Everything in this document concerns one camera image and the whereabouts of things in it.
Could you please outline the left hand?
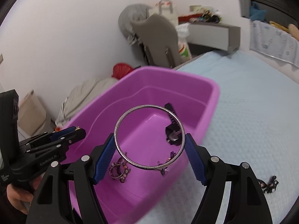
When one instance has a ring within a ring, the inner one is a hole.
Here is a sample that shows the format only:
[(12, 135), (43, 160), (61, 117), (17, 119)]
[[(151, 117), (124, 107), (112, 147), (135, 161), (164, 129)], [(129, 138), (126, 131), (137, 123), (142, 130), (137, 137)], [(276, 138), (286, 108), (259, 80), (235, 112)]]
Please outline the left hand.
[(32, 193), (9, 184), (7, 186), (7, 197), (14, 208), (21, 211), (23, 214), (28, 215), (29, 208), (27, 208), (24, 203), (31, 204), (33, 201)]

